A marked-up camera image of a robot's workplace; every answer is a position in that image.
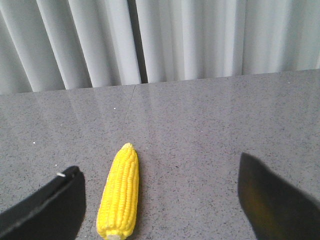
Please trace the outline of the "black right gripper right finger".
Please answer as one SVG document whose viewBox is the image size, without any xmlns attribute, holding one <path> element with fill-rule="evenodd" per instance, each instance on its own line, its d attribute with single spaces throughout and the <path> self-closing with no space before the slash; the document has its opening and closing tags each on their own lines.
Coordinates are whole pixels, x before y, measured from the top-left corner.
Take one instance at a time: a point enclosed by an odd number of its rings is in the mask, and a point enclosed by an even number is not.
<svg viewBox="0 0 320 240">
<path fill-rule="evenodd" d="M 320 201 L 245 152 L 240 156 L 237 193 L 258 240 L 320 238 Z"/>
</svg>

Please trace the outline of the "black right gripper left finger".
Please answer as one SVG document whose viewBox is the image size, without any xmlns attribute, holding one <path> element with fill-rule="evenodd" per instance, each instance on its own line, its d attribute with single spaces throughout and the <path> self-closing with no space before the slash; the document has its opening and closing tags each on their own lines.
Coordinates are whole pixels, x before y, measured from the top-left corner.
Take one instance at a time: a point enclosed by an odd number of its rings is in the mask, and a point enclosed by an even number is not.
<svg viewBox="0 0 320 240">
<path fill-rule="evenodd" d="M 85 177 L 70 166 L 0 215 L 2 240 L 74 240 L 86 213 Z"/>
</svg>

